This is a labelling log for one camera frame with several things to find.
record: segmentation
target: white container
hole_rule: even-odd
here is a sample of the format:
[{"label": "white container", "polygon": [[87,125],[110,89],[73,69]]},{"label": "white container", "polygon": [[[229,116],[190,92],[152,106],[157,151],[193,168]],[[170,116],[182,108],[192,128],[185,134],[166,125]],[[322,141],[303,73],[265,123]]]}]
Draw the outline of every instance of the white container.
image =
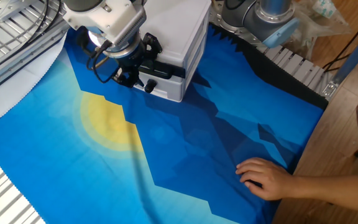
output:
[{"label": "white container", "polygon": [[143,83],[157,82],[151,94],[177,102],[183,99],[204,53],[210,5],[210,0],[148,0],[145,4],[147,20],[140,28],[141,35],[149,32],[158,38],[163,48],[159,62],[186,70],[185,78],[172,76],[168,80],[140,73]]}]

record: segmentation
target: plastic bag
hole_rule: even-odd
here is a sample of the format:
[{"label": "plastic bag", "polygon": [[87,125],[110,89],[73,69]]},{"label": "plastic bag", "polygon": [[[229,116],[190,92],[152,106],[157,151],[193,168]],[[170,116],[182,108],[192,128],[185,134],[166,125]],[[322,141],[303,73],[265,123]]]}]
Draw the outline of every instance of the plastic bag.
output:
[{"label": "plastic bag", "polygon": [[317,37],[351,33],[349,24],[331,0],[301,0],[294,5],[300,25],[284,47],[308,60]]}]

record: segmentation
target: white fabric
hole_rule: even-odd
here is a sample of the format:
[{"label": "white fabric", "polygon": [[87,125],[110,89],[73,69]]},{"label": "white fabric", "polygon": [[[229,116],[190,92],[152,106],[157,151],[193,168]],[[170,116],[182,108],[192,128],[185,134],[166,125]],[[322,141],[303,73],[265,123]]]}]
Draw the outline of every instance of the white fabric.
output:
[{"label": "white fabric", "polygon": [[22,100],[46,74],[62,51],[66,36],[0,86],[0,118]]}]

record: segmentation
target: blue fabric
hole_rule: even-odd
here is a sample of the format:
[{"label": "blue fabric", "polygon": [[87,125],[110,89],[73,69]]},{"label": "blue fabric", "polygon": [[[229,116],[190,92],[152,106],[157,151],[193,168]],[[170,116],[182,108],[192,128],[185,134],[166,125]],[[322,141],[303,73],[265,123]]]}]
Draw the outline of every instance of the blue fabric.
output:
[{"label": "blue fabric", "polygon": [[[235,165],[262,157],[292,172],[323,111],[260,80],[212,33],[181,103],[99,83],[70,33],[67,54],[0,119],[0,166],[47,223],[272,221],[278,202],[252,195]],[[127,133],[87,125],[90,93]]]}]

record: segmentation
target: human hand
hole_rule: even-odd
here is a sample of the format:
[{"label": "human hand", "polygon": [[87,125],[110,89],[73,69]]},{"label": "human hand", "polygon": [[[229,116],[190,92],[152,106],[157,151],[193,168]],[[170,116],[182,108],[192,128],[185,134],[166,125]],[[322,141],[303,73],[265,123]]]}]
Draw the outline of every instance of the human hand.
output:
[{"label": "human hand", "polygon": [[[241,162],[237,165],[236,174],[242,174],[240,181],[254,195],[264,200],[291,197],[291,192],[296,184],[296,177],[290,175],[284,168],[261,158],[252,158]],[[261,183],[262,187],[247,180]]]}]

